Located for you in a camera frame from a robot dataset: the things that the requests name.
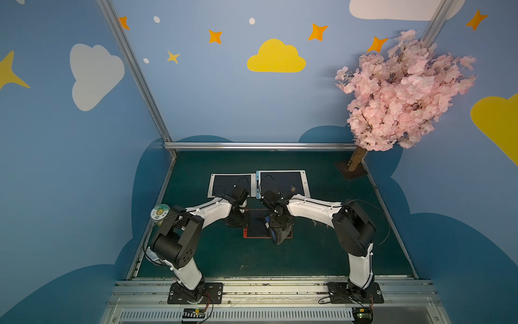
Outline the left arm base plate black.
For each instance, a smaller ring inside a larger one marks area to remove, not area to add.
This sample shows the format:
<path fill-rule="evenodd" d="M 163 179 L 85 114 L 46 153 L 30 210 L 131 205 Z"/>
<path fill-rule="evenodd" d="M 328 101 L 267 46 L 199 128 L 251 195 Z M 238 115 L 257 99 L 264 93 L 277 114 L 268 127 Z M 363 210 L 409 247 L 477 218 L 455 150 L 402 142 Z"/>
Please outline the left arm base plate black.
<path fill-rule="evenodd" d="M 167 298 L 168 305 L 219 305 L 222 303 L 223 284 L 201 282 L 194 290 L 189 290 L 180 283 L 173 283 Z"/>

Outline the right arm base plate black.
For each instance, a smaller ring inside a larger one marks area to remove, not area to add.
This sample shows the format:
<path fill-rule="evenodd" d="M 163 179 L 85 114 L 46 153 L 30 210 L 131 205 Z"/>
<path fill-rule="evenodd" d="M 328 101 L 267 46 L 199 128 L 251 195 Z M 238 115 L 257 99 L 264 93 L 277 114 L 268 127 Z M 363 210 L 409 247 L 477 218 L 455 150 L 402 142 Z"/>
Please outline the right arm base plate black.
<path fill-rule="evenodd" d="M 329 282 L 326 287 L 332 304 L 355 303 L 367 306 L 384 303 L 383 293 L 376 282 L 371 282 L 367 288 L 359 288 L 351 282 Z"/>

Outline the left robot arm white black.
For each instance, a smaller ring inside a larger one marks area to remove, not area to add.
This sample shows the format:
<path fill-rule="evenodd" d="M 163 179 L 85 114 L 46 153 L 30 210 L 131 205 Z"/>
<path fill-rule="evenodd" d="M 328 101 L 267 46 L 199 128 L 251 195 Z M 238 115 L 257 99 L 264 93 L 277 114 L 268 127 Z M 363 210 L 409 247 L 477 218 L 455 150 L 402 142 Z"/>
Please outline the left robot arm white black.
<path fill-rule="evenodd" d="M 154 235 L 146 236 L 144 256 L 155 265 L 168 267 L 184 290 L 198 290 L 203 275 L 194 254 L 202 230 L 219 220 L 231 228 L 246 227 L 250 219 L 245 211 L 248 196 L 249 190 L 237 185 L 230 194 L 195 207 L 157 206 L 151 219 L 158 229 Z"/>

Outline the red framed drawing tablet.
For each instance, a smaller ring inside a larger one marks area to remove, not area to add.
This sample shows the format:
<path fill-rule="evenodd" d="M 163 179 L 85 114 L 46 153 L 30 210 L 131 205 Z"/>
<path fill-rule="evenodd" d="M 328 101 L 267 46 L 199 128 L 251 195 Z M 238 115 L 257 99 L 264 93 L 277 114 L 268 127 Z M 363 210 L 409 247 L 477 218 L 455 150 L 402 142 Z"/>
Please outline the red framed drawing tablet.
<path fill-rule="evenodd" d="M 268 215 L 267 209 L 248 209 L 250 222 L 244 229 L 244 238 L 269 238 L 270 234 L 265 226 L 264 218 Z"/>

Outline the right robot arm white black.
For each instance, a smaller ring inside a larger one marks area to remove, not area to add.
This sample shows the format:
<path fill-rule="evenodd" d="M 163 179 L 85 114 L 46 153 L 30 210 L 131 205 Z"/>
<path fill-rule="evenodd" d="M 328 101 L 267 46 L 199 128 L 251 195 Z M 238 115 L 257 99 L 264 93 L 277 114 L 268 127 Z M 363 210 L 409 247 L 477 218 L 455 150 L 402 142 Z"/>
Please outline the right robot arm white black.
<path fill-rule="evenodd" d="M 321 201 L 300 194 L 283 198 L 271 190 L 262 194 L 260 201 L 268 209 L 265 222 L 274 244 L 281 244 L 289 236 L 296 217 L 330 226 L 340 246 L 348 253 L 349 284 L 359 290 L 372 286 L 372 250 L 376 228 L 359 204 L 353 201 Z"/>

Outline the grey blue wiping cloth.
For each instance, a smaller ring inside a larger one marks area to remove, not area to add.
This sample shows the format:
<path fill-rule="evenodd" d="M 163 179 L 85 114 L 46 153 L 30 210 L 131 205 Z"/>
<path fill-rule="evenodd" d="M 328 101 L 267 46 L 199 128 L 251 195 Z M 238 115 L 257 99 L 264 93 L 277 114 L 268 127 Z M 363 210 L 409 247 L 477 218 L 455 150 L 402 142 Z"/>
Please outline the grey blue wiping cloth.
<path fill-rule="evenodd" d="M 287 227 L 285 229 L 283 228 L 274 228 L 270 227 L 268 229 L 271 240 L 273 244 L 280 245 L 282 244 L 286 239 L 293 237 L 293 228 Z"/>

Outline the white framed drawing tablet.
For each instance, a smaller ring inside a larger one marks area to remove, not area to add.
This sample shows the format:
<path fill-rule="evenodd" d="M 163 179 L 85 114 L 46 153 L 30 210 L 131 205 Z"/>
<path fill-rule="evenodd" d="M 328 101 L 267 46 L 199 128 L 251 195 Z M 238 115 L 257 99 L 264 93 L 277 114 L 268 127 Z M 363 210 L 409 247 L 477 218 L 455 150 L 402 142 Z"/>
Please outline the white framed drawing tablet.
<path fill-rule="evenodd" d="M 231 194 L 236 186 L 245 188 L 249 197 L 256 198 L 256 174 L 211 174 L 207 197 Z"/>

